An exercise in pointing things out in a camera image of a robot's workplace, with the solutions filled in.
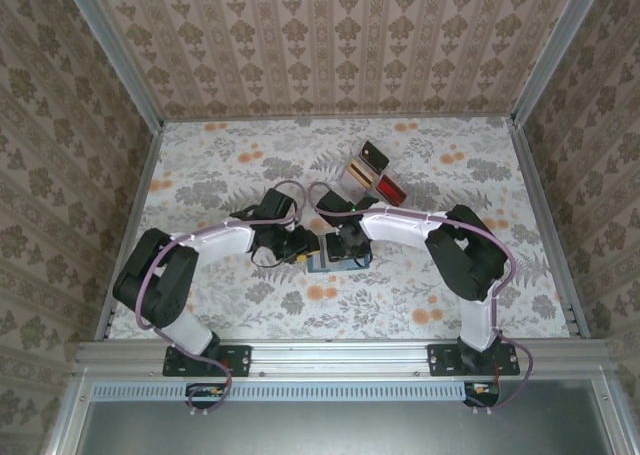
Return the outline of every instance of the floral wallpaper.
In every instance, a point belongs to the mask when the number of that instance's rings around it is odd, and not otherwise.
[[[220,222],[284,179],[338,189],[366,140],[391,159],[407,207],[447,211],[466,204],[512,248],[517,277],[499,301],[507,334],[568,336],[503,118],[167,123],[138,234]],[[300,199],[295,187],[282,188]],[[311,208],[303,223],[317,234],[328,231]],[[231,256],[196,274],[187,307],[226,339],[457,337],[459,302],[429,253],[382,242],[373,251],[369,270],[322,274],[308,273],[306,264],[265,269],[246,254]],[[130,310],[116,308],[111,338],[148,333],[137,329]]]
[[[150,135],[72,0],[0,0],[0,453],[39,453]]]
[[[596,0],[526,122],[593,335],[640,422],[640,0]]]
[[[567,0],[101,0],[165,119],[509,112]]]

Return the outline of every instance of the floral table surface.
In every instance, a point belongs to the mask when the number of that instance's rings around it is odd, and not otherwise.
[[[513,251],[515,281],[498,319],[515,337],[566,337],[568,331],[504,118],[319,119],[182,122],[164,139],[138,236],[151,227],[188,232],[259,202],[280,180],[337,184],[365,140],[392,161],[409,194],[427,211],[471,207]],[[291,196],[296,188],[283,186]],[[328,225],[307,208],[303,223]],[[366,271],[310,274],[306,265],[258,268],[228,257],[194,278],[188,309],[225,339],[454,338],[457,297],[428,252],[375,242]],[[153,337],[118,305],[110,338]]]

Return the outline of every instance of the purple cable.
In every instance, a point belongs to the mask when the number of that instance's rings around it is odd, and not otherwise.
[[[420,221],[424,221],[425,218],[424,216],[418,216],[416,214],[412,214],[410,212],[405,212],[402,210],[396,210],[394,208],[370,208],[367,210],[358,210],[355,212],[328,212],[326,210],[322,210],[318,207],[316,207],[315,203],[313,203],[311,201],[311,191],[318,186],[322,186],[328,190],[331,190],[331,186],[329,186],[328,183],[325,182],[314,182],[311,185],[309,185],[309,187],[307,188],[307,198],[309,199],[311,206],[313,207],[313,209],[316,211],[316,213],[320,214],[320,215],[328,215],[328,216],[332,216],[332,217],[350,217],[350,216],[354,216],[354,215],[364,215],[364,214],[380,214],[380,215],[384,215],[384,214],[393,214],[393,215],[399,215],[399,216],[403,216],[403,217],[408,217],[408,218],[413,218],[415,220],[420,220]],[[438,217],[438,216],[433,216],[433,215],[427,215],[427,220],[428,221],[432,221],[432,222],[438,222],[438,223],[444,223],[447,225],[452,225],[454,227],[457,228],[462,228],[464,230],[469,230],[470,232],[474,232],[477,233],[478,235],[481,235],[483,237],[485,237],[486,239],[488,239],[489,241],[493,242],[500,250],[502,250],[504,252],[504,254],[507,256],[507,259],[509,260],[509,274],[504,278],[504,280],[502,280],[502,282],[500,282],[500,284],[496,287],[496,289],[493,291],[493,293],[491,294],[491,328],[493,329],[493,331],[496,333],[496,335],[503,341],[512,344],[514,347],[519,348],[520,350],[522,350],[526,355],[527,358],[529,359],[529,366],[527,367],[527,371],[524,374],[524,377],[522,378],[522,383],[520,384],[520,386],[518,387],[518,389],[513,393],[513,395],[511,395],[511,397],[509,397],[507,400],[505,400],[502,403],[499,403],[498,405],[495,405],[494,407],[487,407],[487,411],[489,409],[491,410],[498,410],[500,408],[504,408],[506,405],[508,405],[509,403],[511,403],[522,391],[522,389],[525,387],[525,385],[529,382],[529,378],[531,377],[531,373],[533,372],[533,355],[531,354],[531,352],[529,351],[528,348],[526,348],[524,345],[522,345],[519,342],[516,342],[514,340],[511,340],[510,338],[507,338],[505,335],[502,334],[502,332],[498,329],[498,298],[497,295],[498,293],[504,288],[506,287],[511,280],[513,280],[513,278],[516,275],[516,261],[515,258],[513,257],[513,254],[511,253],[511,251],[509,250],[509,248],[507,248],[507,246],[502,243],[498,238],[496,238],[492,233],[486,231],[486,230],[482,230],[481,228],[478,228],[474,225],[465,223],[465,222],[458,222],[456,220],[450,220],[448,218],[445,217]],[[480,406],[483,406],[483,404],[475,399],[471,399],[472,401],[474,401],[475,403],[478,403]]]
[[[224,392],[222,393],[222,395],[220,395],[220,398],[213,405],[211,405],[211,407],[207,408],[207,410],[208,411],[214,411],[214,410],[217,410],[218,408],[220,408],[220,406],[224,403],[224,401],[229,396],[229,393],[231,393],[231,386],[233,384],[233,381],[232,381],[233,379],[231,377],[231,370],[229,370],[229,368],[225,367],[223,364],[221,364],[217,360],[214,360],[213,358],[202,357],[200,355],[194,355],[193,353],[189,352],[186,348],[178,345],[170,337],[166,336],[164,333],[162,333],[158,329],[154,329],[154,332],[160,338],[163,338],[164,340],[169,342],[171,344],[171,346],[173,346],[176,350],[178,350],[183,355],[191,358],[192,360],[196,360],[198,362],[210,363],[211,365],[214,365],[215,367],[218,367],[220,370],[222,370],[224,372],[224,375],[225,375],[225,378],[226,378]],[[191,392],[189,393],[189,398],[187,399],[187,405],[189,406],[189,408],[191,408],[192,410],[196,409],[196,407],[193,406],[193,396],[194,396],[194,394],[196,392],[204,390],[205,388],[206,387],[195,387],[194,389],[191,390]]]
[[[156,258],[154,258],[153,262],[151,262],[151,265],[149,266],[149,270],[147,270],[147,273],[142,279],[142,284],[140,285],[140,289],[138,290],[138,297],[136,298],[136,306],[135,306],[136,323],[138,324],[138,327],[140,327],[143,330],[149,330],[153,328],[153,325],[144,323],[144,320],[142,319],[142,304],[144,302],[144,295],[147,293],[147,289],[149,288],[149,283],[151,282],[151,277],[153,276],[153,273],[155,272],[155,270],[158,268],[158,266],[160,265],[164,257],[167,255],[167,253],[169,253],[171,249],[173,249],[173,247],[175,247],[179,243],[182,243],[185,240],[189,240],[190,238],[197,238],[203,235],[211,235],[218,231],[227,230],[228,228],[250,227],[251,225],[271,225],[276,223],[287,224],[292,222],[293,220],[299,220],[300,218],[302,218],[302,211],[304,210],[304,207],[307,205],[307,190],[302,186],[301,183],[296,182],[295,180],[283,180],[282,182],[279,182],[275,187],[277,188],[285,183],[292,183],[298,186],[300,190],[302,190],[302,203],[300,204],[300,207],[293,215],[289,217],[281,218],[279,220],[251,220],[251,221],[238,220],[238,221],[232,221],[232,222],[219,223],[217,225],[205,227],[193,233],[188,233],[186,235],[181,235],[177,238],[174,238],[162,250],[160,250],[158,255],[156,255]]]
[[[283,180],[283,181],[277,183],[274,188],[278,188],[279,186],[284,185],[285,183],[290,183],[290,184],[296,185],[302,191],[302,203],[300,204],[300,207],[298,208],[298,210],[293,215],[291,215],[289,217],[281,218],[281,219],[278,219],[278,220],[251,220],[251,221],[238,220],[238,221],[232,221],[232,222],[224,222],[224,223],[221,223],[221,224],[218,224],[218,225],[205,227],[205,228],[203,228],[201,230],[197,230],[197,231],[195,231],[193,233],[190,233],[190,234],[181,235],[179,237],[176,237],[175,239],[171,240],[162,250],[160,250],[158,255],[156,255],[156,258],[154,258],[153,261],[151,262],[151,265],[149,266],[149,269],[147,270],[147,273],[145,274],[145,276],[144,276],[144,278],[142,280],[142,284],[140,285],[140,289],[138,290],[138,296],[136,298],[136,306],[135,306],[135,317],[136,317],[136,323],[138,324],[138,327],[140,327],[143,330],[149,330],[151,328],[154,328],[153,325],[146,324],[144,322],[144,320],[142,319],[142,305],[144,303],[144,296],[147,293],[147,289],[149,288],[149,283],[151,282],[151,277],[153,276],[153,273],[158,268],[158,266],[160,265],[160,263],[162,262],[164,257],[167,255],[167,253],[169,253],[169,251],[171,251],[171,249],[173,247],[175,247],[176,245],[178,245],[179,243],[182,243],[185,240],[188,240],[190,238],[196,238],[196,237],[200,237],[200,236],[203,236],[203,235],[210,235],[210,234],[216,233],[218,231],[227,230],[229,228],[250,227],[251,225],[288,224],[288,223],[291,223],[294,220],[300,220],[302,218],[302,211],[304,210],[305,206],[307,205],[307,190],[304,188],[304,186],[300,182],[296,182],[295,180]],[[224,400],[229,395],[229,392],[231,391],[231,384],[232,384],[231,371],[227,367],[222,365],[220,362],[218,362],[217,360],[214,360],[214,359],[208,358],[208,357],[202,357],[200,355],[196,355],[194,353],[189,352],[187,349],[185,349],[184,347],[182,347],[179,344],[177,344],[173,339],[171,339],[171,337],[168,337],[167,335],[162,333],[160,330],[154,328],[154,332],[158,336],[160,336],[161,338],[163,338],[164,340],[169,342],[172,346],[174,346],[183,355],[185,355],[185,356],[187,356],[187,357],[189,357],[189,358],[191,358],[193,360],[196,360],[198,362],[210,363],[210,364],[218,367],[219,369],[221,369],[225,373],[225,376],[226,376],[225,391],[221,395],[220,399],[216,403],[214,403],[211,406],[210,409],[208,409],[208,410],[217,410],[220,407],[220,405],[222,405]],[[195,408],[193,406],[193,394],[194,393],[195,393],[195,391],[192,391],[189,394],[189,398],[188,398],[188,401],[187,401],[187,404],[189,405],[189,408],[192,408],[192,409]]]

